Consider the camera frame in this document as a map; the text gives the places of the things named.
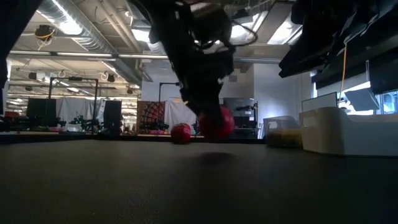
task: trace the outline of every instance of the black speaker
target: black speaker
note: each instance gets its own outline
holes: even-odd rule
[[[104,109],[104,128],[110,133],[120,133],[122,119],[122,101],[107,100]]]

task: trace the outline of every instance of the ductwork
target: ductwork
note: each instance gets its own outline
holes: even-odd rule
[[[43,0],[37,12],[65,34],[88,36],[89,38],[86,39],[73,39],[87,51],[104,54],[118,53],[71,0]],[[138,83],[142,80],[142,71],[127,66],[119,58],[105,63],[115,68],[129,83]]]

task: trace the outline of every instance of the cable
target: cable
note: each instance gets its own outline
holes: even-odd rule
[[[347,44],[345,44],[344,47],[344,59],[343,59],[343,78],[341,79],[341,89],[340,89],[340,96],[338,98],[338,102],[341,100],[341,94],[343,92],[343,86],[344,86],[344,78],[346,76],[346,63],[347,63]]]
[[[51,37],[51,35],[53,35],[54,32],[55,32],[56,30],[57,30],[57,29],[52,30],[52,32],[51,32],[50,34],[48,34],[48,35],[44,35],[44,36],[37,36],[37,35],[35,35],[35,36],[36,36],[36,38],[38,38],[38,39],[48,38],[48,37]]]

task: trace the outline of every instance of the fluorescent light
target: fluorescent light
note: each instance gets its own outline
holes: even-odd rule
[[[50,52],[30,51],[30,50],[10,50],[10,54],[18,54],[18,55],[50,55]]]
[[[60,82],[62,85],[64,85],[64,86],[69,86],[69,84],[67,84],[67,83],[64,83],[64,82]]]
[[[169,59],[167,55],[145,55],[145,58],[142,58],[142,55],[133,55],[133,54],[119,54],[119,58],[139,58],[139,59]]]
[[[293,26],[291,22],[285,21],[276,30],[275,34],[268,41],[268,44],[282,44],[283,41],[288,39],[293,32]]]
[[[111,54],[57,52],[59,56],[112,57]]]
[[[286,44],[286,42],[289,45],[293,45],[294,43],[296,43],[296,41],[299,39],[299,37],[303,34],[303,29],[301,28],[300,31],[298,31],[292,38],[286,39],[286,41],[284,41],[282,44]]]
[[[79,92],[79,90],[78,90],[78,89],[76,89],[76,88],[68,88],[68,90],[70,90],[70,91],[74,91],[75,93],[78,93],[78,92]]]
[[[138,30],[138,29],[132,29],[131,30],[132,34],[134,34],[134,37],[138,40],[138,41],[144,41],[149,43],[149,31],[143,31],[143,30]]]
[[[77,22],[72,19],[72,17],[68,14],[68,12],[58,3],[57,0],[52,0],[52,2],[63,12],[63,22],[58,23],[57,27],[63,33],[69,35],[78,35],[83,32],[83,29],[77,24]],[[40,15],[46,18],[49,22],[54,23],[55,21],[52,18],[47,17],[45,14],[42,14],[40,11],[37,11]]]

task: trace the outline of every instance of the metal frame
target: metal frame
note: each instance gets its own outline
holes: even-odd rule
[[[52,93],[52,82],[55,80],[69,80],[69,81],[82,81],[82,80],[93,80],[95,81],[95,95],[94,95],[94,110],[93,110],[93,120],[95,119],[96,116],[96,104],[97,104],[97,91],[98,91],[98,79],[97,78],[81,78],[81,77],[69,77],[69,78],[59,78],[59,77],[51,77],[50,78],[50,89],[49,89],[49,99],[51,99],[51,93]],[[94,134],[94,123],[91,122],[91,134]]]

